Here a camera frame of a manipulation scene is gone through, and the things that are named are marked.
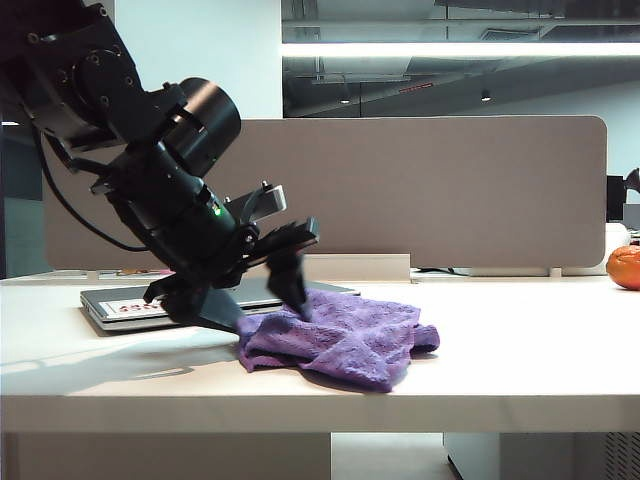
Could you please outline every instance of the purple towel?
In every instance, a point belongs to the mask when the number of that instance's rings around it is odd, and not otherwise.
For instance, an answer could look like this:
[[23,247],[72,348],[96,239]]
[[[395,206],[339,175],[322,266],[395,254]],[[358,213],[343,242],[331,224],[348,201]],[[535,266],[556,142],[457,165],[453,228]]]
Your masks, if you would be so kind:
[[249,372],[298,366],[390,392],[409,365],[411,349],[431,352],[440,345],[435,327],[418,324],[416,307],[321,290],[307,294],[311,322],[286,306],[238,321],[239,359]]

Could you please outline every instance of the desk divider panel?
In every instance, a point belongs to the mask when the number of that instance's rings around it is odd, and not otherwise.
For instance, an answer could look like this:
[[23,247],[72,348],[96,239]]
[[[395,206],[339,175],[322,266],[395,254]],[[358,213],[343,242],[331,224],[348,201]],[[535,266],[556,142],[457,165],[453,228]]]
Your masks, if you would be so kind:
[[[85,156],[108,161],[121,149]],[[48,154],[61,190],[129,244],[92,175]],[[263,233],[316,216],[313,253],[410,253],[414,267],[563,267],[601,261],[606,127],[589,116],[246,120],[205,182],[234,198],[262,180],[288,208]],[[58,269],[159,268],[76,223],[45,188],[48,259]]]

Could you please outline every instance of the orange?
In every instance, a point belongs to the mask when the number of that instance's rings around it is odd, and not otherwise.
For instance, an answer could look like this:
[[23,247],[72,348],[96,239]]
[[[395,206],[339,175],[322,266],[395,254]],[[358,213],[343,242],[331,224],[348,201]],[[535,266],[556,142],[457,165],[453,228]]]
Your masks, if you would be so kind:
[[640,246],[616,248],[607,261],[611,280],[629,290],[640,290]]

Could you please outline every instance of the black robotic arm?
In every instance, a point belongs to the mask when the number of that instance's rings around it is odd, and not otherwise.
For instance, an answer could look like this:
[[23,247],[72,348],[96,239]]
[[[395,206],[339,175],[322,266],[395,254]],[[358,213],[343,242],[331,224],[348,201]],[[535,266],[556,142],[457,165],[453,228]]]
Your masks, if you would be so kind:
[[[176,273],[151,284],[180,323],[233,330],[240,309],[225,292],[266,262],[269,288],[309,316],[301,250],[317,242],[317,223],[288,224],[260,237],[255,221],[285,208],[281,187],[263,182],[222,201],[203,182],[240,133],[238,111],[201,79],[145,91],[100,4],[79,0],[0,2],[0,71],[18,102],[71,172],[98,176],[104,194],[136,237]],[[126,145],[108,165],[78,156]]]

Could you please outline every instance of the white desk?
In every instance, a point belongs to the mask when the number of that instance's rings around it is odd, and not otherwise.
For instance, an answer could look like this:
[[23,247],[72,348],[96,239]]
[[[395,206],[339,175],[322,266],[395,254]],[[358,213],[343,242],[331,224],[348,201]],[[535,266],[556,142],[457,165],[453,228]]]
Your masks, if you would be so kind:
[[391,394],[248,374],[236,337],[217,331],[101,337],[79,310],[86,285],[5,284],[3,431],[640,431],[639,292],[606,277],[358,287],[420,306],[441,334]]

